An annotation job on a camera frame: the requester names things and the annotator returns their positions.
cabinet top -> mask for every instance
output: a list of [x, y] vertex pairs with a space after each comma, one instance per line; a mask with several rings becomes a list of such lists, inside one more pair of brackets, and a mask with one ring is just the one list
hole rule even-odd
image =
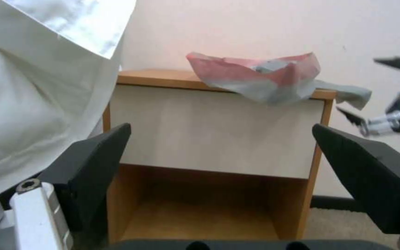
[[[207, 86], [192, 71], [170, 69], [121, 71], [118, 73], [117, 84], [227, 92]], [[332, 100], [335, 97], [336, 92], [333, 90], [316, 89], [311, 99]]]

crumpled cloth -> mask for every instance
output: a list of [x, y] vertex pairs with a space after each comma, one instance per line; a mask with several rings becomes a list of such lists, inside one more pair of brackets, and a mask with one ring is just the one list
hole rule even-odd
[[0, 192], [88, 138], [135, 0], [0, 0]]
[[335, 90], [336, 102], [362, 109], [371, 98], [363, 87], [316, 80], [320, 65], [313, 53], [272, 60], [210, 57], [192, 52], [186, 56], [195, 74], [208, 86], [239, 93], [268, 104], [308, 99], [315, 89]]

white fabric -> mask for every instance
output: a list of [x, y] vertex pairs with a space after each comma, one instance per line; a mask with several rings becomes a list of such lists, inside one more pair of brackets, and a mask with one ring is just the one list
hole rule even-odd
[[135, 0], [0, 0], [0, 192], [97, 124]]

white cabinet panel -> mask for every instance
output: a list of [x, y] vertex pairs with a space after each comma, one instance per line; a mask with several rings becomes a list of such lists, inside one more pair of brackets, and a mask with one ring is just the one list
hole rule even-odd
[[118, 85], [112, 127], [132, 135], [121, 162], [308, 178], [324, 102], [267, 106], [225, 92]]

pink cloth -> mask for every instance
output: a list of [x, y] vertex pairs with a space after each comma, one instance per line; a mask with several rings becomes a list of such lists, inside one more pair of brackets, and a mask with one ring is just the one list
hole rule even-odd
[[[269, 79], [282, 87], [313, 80], [320, 73], [319, 62], [313, 53], [273, 60], [251, 60], [209, 57], [191, 52], [186, 58], [196, 75], [207, 84], [211, 81], [247, 81], [251, 84], [253, 81]], [[266, 73], [257, 71], [258, 66], [269, 63], [286, 63], [286, 66]]]

